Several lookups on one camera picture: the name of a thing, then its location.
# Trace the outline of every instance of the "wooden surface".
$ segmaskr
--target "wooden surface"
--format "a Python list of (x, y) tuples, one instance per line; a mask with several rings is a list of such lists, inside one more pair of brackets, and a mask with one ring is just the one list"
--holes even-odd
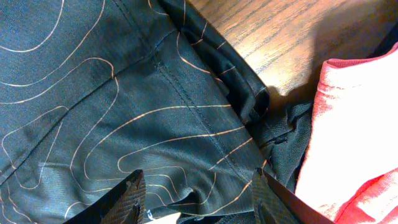
[(189, 1), (269, 87), (272, 108), (313, 98), (324, 60), (365, 58), (398, 22), (398, 0)]

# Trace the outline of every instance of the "pink fabric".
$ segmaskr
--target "pink fabric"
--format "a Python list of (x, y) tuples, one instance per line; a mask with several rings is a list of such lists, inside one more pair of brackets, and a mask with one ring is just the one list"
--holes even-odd
[(323, 63), (296, 195), (337, 223), (398, 223), (398, 43)]

